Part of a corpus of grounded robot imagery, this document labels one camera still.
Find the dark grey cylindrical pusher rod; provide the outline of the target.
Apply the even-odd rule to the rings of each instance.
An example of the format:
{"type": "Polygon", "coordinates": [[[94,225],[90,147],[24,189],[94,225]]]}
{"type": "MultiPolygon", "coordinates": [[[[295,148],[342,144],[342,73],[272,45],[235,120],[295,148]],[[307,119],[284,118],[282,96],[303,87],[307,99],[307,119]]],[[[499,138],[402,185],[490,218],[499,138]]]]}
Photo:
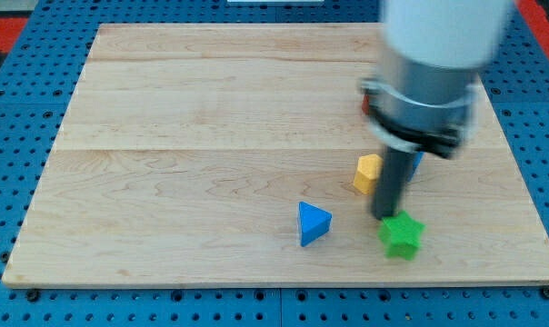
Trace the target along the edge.
{"type": "Polygon", "coordinates": [[[393,216],[402,193],[414,169],[415,153],[408,153],[386,146],[384,161],[370,212],[377,220],[393,216]]]}

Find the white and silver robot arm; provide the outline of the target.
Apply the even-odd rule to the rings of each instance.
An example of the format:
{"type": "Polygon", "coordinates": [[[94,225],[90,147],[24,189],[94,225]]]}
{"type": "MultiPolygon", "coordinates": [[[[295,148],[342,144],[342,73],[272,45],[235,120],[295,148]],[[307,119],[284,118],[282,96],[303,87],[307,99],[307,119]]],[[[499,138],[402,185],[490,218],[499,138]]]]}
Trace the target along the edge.
{"type": "Polygon", "coordinates": [[[475,79],[498,50],[510,0],[390,0],[381,5],[384,43],[361,82],[384,163],[371,215],[395,214],[419,153],[449,159],[473,132],[475,79]]]}

